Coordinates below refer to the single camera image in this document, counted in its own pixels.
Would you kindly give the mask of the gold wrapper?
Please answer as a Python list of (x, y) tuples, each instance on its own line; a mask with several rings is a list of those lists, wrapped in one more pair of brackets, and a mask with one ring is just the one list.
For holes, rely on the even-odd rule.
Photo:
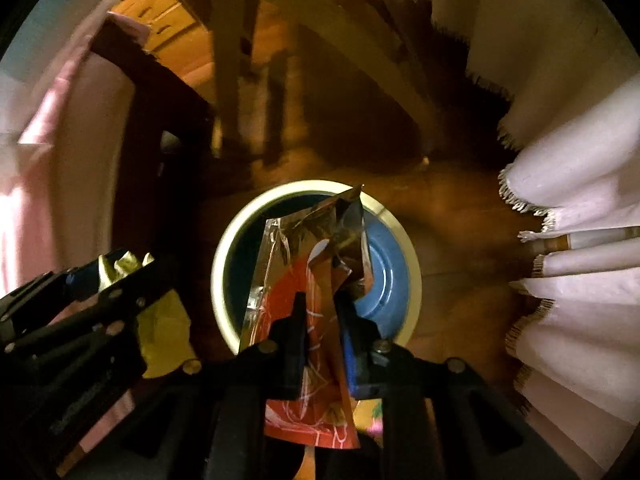
[[(106, 255), (98, 257), (99, 291), (134, 274), (154, 261), (148, 252), (140, 261), (132, 252), (125, 252), (110, 263)], [(145, 308), (137, 317), (138, 339), (146, 364), (144, 379), (155, 379), (182, 370), (188, 375), (198, 374), (202, 362), (190, 343), (191, 320), (177, 294), (171, 289), (159, 300)]]

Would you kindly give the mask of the white floral curtain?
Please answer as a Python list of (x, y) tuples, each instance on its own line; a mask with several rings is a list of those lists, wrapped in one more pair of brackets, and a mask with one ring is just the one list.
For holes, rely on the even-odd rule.
[(511, 103), (502, 199), (542, 220), (506, 333), (529, 425), (579, 478), (620, 474), (639, 423), (639, 55), (602, 0), (430, 0), (466, 71)]

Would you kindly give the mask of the pink bed blanket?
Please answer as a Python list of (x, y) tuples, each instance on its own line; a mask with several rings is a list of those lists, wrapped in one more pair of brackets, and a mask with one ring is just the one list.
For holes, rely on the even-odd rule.
[(141, 52), (149, 33), (110, 14), (73, 50), (16, 141), (2, 142), (2, 292), (112, 248), (119, 159), (136, 92), (117, 55)]

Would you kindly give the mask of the red snack wrapper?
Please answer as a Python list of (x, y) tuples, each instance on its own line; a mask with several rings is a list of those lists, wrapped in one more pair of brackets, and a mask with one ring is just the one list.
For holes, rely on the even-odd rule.
[(372, 284), (359, 188), (266, 220), (240, 346), (267, 339), (271, 324), (291, 314), (299, 292), (306, 295), (309, 342), (300, 397), (267, 402), (268, 437), (316, 448), (358, 448), (334, 296), (344, 292), (357, 300)]

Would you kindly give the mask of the wooden desk with drawers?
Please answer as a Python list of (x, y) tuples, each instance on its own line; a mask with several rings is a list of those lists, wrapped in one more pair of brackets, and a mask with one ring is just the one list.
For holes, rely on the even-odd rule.
[(182, 0), (122, 0), (111, 11), (145, 25), (143, 49), (186, 84), (213, 82), (213, 34)]

